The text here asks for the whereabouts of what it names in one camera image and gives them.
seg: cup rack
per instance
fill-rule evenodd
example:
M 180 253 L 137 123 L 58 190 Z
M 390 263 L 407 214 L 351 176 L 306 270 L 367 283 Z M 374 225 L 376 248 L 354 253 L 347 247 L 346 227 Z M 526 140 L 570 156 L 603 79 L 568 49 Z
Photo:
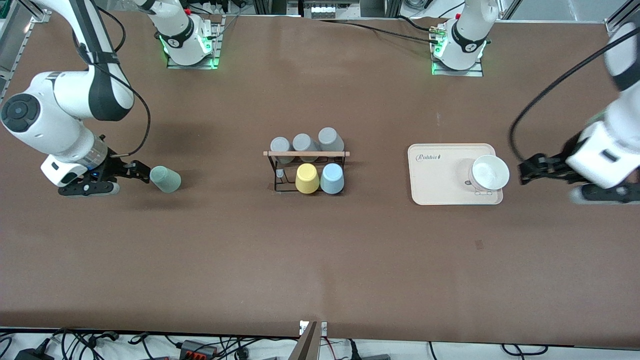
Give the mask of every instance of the cup rack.
M 344 163 L 346 158 L 351 156 L 351 153 L 349 151 L 264 151 L 262 155 L 269 159 L 269 163 L 273 169 L 273 190 L 276 192 L 297 192 L 296 173 L 293 172 L 293 175 L 291 176 L 292 180 L 289 180 L 290 177 L 287 175 L 287 170 L 291 170 L 293 168 L 297 171 L 297 165 L 305 163 L 300 159 L 301 156 L 317 156 L 318 159 L 310 162 L 310 164 L 313 164 L 316 167 L 325 163 L 334 162 L 340 165 L 342 171 L 344 171 Z M 295 158 L 290 163 L 282 164 L 276 160 L 279 156 L 295 156 Z M 277 170 L 282 170 L 282 177 L 278 177 Z

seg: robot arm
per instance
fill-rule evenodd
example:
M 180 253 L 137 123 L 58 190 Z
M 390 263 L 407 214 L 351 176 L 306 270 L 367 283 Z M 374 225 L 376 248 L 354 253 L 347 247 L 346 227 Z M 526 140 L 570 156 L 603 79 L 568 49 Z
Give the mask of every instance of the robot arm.
M 609 43 L 640 28 L 640 13 L 613 34 Z M 520 164 L 526 184 L 540 177 L 583 182 L 571 193 L 574 202 L 640 203 L 640 184 L 627 178 L 640 167 L 640 35 L 633 35 L 604 54 L 619 97 L 593 117 L 550 158 L 536 154 Z
M 158 30 L 167 55 L 178 65 L 198 63 L 212 52 L 211 21 L 187 15 L 179 0 L 134 0 Z
M 498 19 L 496 0 L 466 0 L 458 19 L 449 19 L 438 26 L 444 34 L 439 51 L 433 56 L 454 70 L 471 68 L 486 45 L 486 37 Z
M 2 107 L 4 127 L 27 145 L 49 155 L 40 168 L 52 183 L 61 187 L 59 192 L 64 192 L 63 195 L 116 193 L 119 187 L 114 176 L 144 180 L 145 174 L 136 170 L 138 163 L 133 163 L 133 169 L 122 170 L 121 167 L 131 164 L 112 159 L 115 152 L 82 123 L 88 118 L 122 120 L 134 102 L 132 92 L 112 78 L 128 84 L 93 1 L 35 2 L 58 12 L 71 25 L 88 70 L 36 75 L 27 90 L 10 97 Z M 78 192 L 77 186 L 82 181 L 106 187 Z

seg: tray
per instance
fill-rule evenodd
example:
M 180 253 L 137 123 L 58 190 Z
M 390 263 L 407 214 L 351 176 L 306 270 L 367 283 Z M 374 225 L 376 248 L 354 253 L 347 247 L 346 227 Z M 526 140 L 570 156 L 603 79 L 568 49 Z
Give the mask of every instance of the tray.
M 411 196 L 418 205 L 497 205 L 502 190 L 480 192 L 468 181 L 471 165 L 495 155 L 487 143 L 416 143 L 407 151 Z

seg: table surface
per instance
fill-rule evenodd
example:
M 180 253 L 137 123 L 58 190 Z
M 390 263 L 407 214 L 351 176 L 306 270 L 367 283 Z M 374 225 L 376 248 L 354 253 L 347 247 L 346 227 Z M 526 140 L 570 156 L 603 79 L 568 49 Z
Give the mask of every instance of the table surface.
M 551 180 L 520 186 L 507 144 L 518 112 L 606 43 L 604 26 L 496 24 L 484 77 L 453 78 L 430 74 L 423 43 L 290 17 L 240 18 L 218 70 L 167 70 L 149 19 L 116 14 L 122 67 L 153 113 L 135 159 L 184 184 L 167 195 L 123 179 L 117 196 L 64 199 L 45 156 L 0 131 L 1 325 L 295 336 L 318 319 L 336 338 L 640 345 L 636 208 L 574 205 Z M 82 69 L 54 15 L 10 94 L 38 72 Z M 523 151 L 555 154 L 615 97 L 602 59 L 588 65 L 527 116 Z M 86 123 L 123 152 L 145 115 L 138 103 L 121 122 Z M 275 194 L 270 140 L 325 126 L 351 151 L 344 193 Z M 513 174 L 502 204 L 412 202 L 411 144 L 485 142 Z

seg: cup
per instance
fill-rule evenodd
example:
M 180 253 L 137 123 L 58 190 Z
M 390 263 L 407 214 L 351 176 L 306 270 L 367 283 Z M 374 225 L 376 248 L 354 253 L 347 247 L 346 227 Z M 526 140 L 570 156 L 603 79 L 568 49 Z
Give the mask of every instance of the cup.
M 151 179 L 151 181 L 156 184 L 160 190 L 166 193 L 172 193 L 175 190 L 178 190 L 182 182 L 180 174 L 170 168 L 162 166 L 151 169 L 149 179 Z
M 271 151 L 293 151 L 293 146 L 291 146 L 287 138 L 278 136 L 271 141 Z M 294 157 L 295 156 L 276 156 L 276 161 L 281 164 L 288 164 L 293 161 Z
M 318 133 L 322 151 L 344 151 L 344 141 L 332 127 L 326 127 Z
M 509 182 L 509 167 L 497 156 L 482 155 L 471 165 L 469 181 L 480 191 L 500 190 Z
M 307 134 L 298 134 L 295 138 L 293 138 L 293 148 L 296 151 L 320 151 L 320 146 L 318 142 L 311 139 L 311 136 Z M 317 156 L 301 156 L 300 159 L 305 163 L 312 163 L 316 159 Z
M 344 187 L 344 174 L 342 167 L 336 163 L 327 164 L 322 170 L 320 187 L 326 193 L 335 194 Z
M 313 193 L 318 190 L 320 179 L 318 170 L 311 164 L 302 164 L 296 171 L 296 189 L 301 193 Z

